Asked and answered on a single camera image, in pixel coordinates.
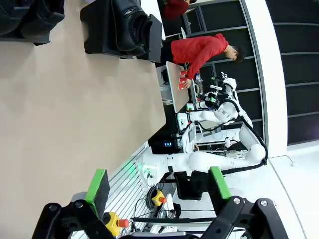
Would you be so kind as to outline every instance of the red cup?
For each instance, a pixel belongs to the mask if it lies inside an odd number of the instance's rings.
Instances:
[[[179,84],[179,85],[178,85],[178,89],[179,89],[179,90],[185,89],[184,84]]]
[[[186,76],[187,71],[180,71],[180,76]]]
[[[187,80],[186,77],[182,77],[182,78],[179,79],[179,82],[180,82],[181,84],[184,84],[184,83],[186,82],[186,80]]]

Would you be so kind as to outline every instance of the person's hand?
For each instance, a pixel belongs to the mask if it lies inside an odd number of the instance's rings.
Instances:
[[[190,87],[190,85],[191,85],[191,80],[190,80],[190,79],[187,79],[187,80],[185,81],[185,83],[184,83],[184,88],[185,88],[185,89],[188,89],[188,88]]]

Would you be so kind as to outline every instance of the black pants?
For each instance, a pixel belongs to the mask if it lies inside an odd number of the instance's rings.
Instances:
[[[171,52],[171,42],[164,42],[160,51],[160,63],[156,63],[156,67],[164,66],[166,61],[173,62],[173,54]]]

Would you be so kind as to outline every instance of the black shoe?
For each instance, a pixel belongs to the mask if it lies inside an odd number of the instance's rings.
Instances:
[[[0,35],[14,31],[27,14],[34,0],[0,0]]]
[[[136,0],[111,0],[116,29],[116,42],[120,51],[133,51],[140,47],[140,27],[149,17]]]
[[[20,27],[24,38],[47,35],[64,19],[64,0],[35,0]]]

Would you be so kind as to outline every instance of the black hair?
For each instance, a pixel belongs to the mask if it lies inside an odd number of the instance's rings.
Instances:
[[[246,50],[242,46],[235,46],[234,49],[237,51],[237,62],[242,62],[246,57]]]

